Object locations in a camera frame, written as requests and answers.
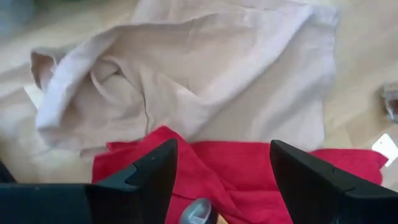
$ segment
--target floor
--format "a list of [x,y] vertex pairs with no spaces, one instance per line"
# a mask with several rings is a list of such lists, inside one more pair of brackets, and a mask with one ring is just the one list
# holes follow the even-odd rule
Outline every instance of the floor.
[[[335,49],[337,74],[325,102],[324,146],[370,148],[383,133],[398,142],[398,126],[388,120],[380,97],[384,83],[398,80],[398,2],[298,1],[340,9]],[[135,3],[136,0],[41,0],[39,13],[30,24],[15,31],[11,38],[0,40],[0,144],[5,145],[5,139],[12,138],[21,146],[34,147],[29,139],[35,135],[31,132],[36,108],[24,91],[33,84],[26,72],[29,51],[38,46],[79,42],[128,19]],[[18,75],[8,72],[18,69]],[[8,156],[9,152],[0,152],[0,157]],[[18,175],[26,181],[36,180],[23,172]]]

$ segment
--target red cloth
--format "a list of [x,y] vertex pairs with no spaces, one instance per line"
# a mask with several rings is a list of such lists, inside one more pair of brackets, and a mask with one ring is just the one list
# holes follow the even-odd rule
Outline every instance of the red cloth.
[[[266,143],[188,144],[161,127],[140,142],[108,143],[110,152],[94,159],[93,182],[127,167],[170,138],[178,141],[178,164],[166,223],[177,224],[185,207],[200,197],[210,199],[232,224],[292,223],[272,173],[270,145]],[[377,184],[382,180],[380,168],[387,161],[376,152],[359,149],[322,149],[311,154]]]

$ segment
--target towel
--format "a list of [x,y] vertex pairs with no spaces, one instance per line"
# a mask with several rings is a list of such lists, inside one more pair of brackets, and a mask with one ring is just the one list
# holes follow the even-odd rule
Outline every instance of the towel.
[[281,0],[141,0],[70,51],[32,52],[35,125],[60,149],[140,139],[323,141],[336,10]]
[[[189,144],[168,127],[160,127],[142,141],[108,143],[109,152],[94,159],[93,182],[127,167],[171,138],[177,140],[178,162],[167,224],[178,223],[183,210],[202,197],[210,199],[228,223],[292,223],[272,173],[268,143]],[[381,183],[380,168],[387,162],[370,150],[321,149],[311,154],[375,184]]]

